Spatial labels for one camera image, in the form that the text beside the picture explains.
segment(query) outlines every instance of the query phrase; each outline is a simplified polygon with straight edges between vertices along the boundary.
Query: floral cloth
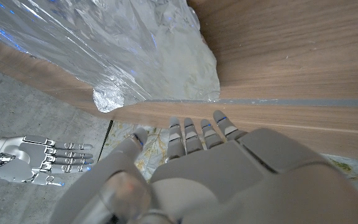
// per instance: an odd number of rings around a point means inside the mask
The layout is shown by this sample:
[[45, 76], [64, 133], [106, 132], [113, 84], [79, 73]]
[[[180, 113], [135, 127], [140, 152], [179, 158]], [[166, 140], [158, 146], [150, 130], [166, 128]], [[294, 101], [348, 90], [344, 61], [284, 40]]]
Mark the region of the floral cloth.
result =
[[[114, 121], [106, 143], [103, 146], [101, 159], [106, 157], [122, 140], [132, 134], [137, 128], [144, 128], [149, 134], [144, 150], [135, 162], [137, 168], [143, 174], [145, 179], [149, 180], [156, 168], [164, 163], [169, 138], [169, 131], [167, 129]], [[325, 154], [322, 154], [322, 156], [335, 165], [339, 170], [343, 171], [346, 177], [358, 189], [357, 159]]]

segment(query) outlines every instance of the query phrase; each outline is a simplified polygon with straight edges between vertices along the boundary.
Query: wood grain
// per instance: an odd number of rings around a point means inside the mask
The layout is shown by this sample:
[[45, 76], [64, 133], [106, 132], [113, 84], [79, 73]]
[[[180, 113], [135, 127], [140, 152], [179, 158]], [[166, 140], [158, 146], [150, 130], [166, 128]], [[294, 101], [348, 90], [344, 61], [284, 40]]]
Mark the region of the wood grain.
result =
[[358, 99], [358, 1], [190, 2], [221, 98]]
[[[358, 1], [192, 0], [218, 60], [221, 98], [358, 99]], [[170, 116], [268, 127], [315, 151], [358, 158], [358, 108], [139, 103], [100, 113], [93, 89], [0, 43], [0, 72], [95, 116], [166, 128]]]

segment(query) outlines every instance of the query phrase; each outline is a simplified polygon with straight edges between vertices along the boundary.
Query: white robotic hand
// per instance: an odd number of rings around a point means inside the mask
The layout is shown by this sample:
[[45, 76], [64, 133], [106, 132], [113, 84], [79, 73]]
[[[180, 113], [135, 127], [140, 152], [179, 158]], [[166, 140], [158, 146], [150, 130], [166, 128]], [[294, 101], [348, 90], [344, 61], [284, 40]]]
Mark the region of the white robotic hand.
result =
[[56, 142], [41, 136], [0, 139], [0, 178], [10, 182], [64, 186], [53, 174], [91, 169], [90, 144]]
[[61, 197], [50, 223], [358, 223], [358, 192], [328, 161], [276, 131], [241, 131], [222, 111], [170, 120], [167, 160], [146, 182], [137, 129]]

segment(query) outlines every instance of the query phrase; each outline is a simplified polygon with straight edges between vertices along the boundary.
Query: concrete floor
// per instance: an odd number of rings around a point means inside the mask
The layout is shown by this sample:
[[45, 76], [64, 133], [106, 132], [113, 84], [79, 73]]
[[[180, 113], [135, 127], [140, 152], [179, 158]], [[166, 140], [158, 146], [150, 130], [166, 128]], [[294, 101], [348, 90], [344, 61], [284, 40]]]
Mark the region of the concrete floor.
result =
[[[107, 120], [0, 73], [0, 137], [34, 134], [92, 144], [92, 153], [98, 158], [108, 126]], [[64, 187], [15, 184], [0, 179], [0, 223], [48, 223], [56, 202], [80, 175], [59, 175], [66, 183]]]

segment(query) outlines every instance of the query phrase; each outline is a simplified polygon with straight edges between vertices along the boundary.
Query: aluminum foil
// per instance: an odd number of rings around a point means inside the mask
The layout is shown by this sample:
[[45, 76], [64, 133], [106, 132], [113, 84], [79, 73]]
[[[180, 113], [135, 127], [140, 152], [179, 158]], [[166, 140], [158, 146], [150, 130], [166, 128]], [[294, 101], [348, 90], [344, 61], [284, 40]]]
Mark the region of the aluminum foil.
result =
[[102, 112], [219, 98], [216, 59], [185, 0], [0, 0], [0, 40], [92, 85]]

